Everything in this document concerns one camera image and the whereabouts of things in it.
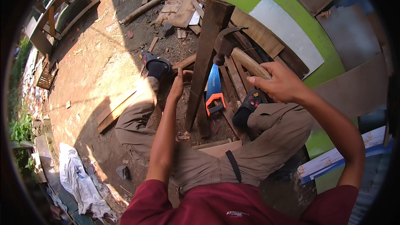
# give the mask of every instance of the right hand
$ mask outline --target right hand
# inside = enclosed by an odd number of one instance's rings
[[[265,62],[260,65],[272,75],[272,79],[247,77],[247,80],[266,92],[270,98],[284,103],[299,103],[313,93],[291,70],[282,64]]]

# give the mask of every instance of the rock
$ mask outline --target rock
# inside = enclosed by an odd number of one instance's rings
[[[122,178],[123,180],[129,179],[129,169],[127,166],[119,166],[117,169],[117,174]]]
[[[166,23],[166,24],[164,24],[164,27],[161,31],[161,35],[163,37],[167,37],[167,36],[171,35],[174,32],[174,30],[175,30],[175,28],[172,25],[172,23]]]

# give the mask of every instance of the white panel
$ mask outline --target white panel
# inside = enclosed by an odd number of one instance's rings
[[[310,69],[304,78],[324,63],[303,29],[273,0],[261,0],[249,14],[270,29],[304,62]]]

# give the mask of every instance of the foot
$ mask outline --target foot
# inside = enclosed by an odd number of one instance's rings
[[[149,71],[147,74],[148,77],[155,77],[160,81],[162,76],[168,73],[172,68],[171,63],[168,60],[162,59],[156,54],[143,51],[141,55],[146,65],[146,69]]]
[[[259,104],[267,103],[267,99],[259,90],[250,91],[244,99],[242,105],[238,108],[232,117],[232,123],[236,126],[247,128],[247,120]]]

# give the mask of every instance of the left hand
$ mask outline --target left hand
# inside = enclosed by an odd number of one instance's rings
[[[182,71],[181,68],[178,68],[177,71],[178,75],[176,76],[171,91],[168,95],[168,98],[174,102],[178,102],[183,93],[183,86],[191,84],[193,77],[192,71]]]

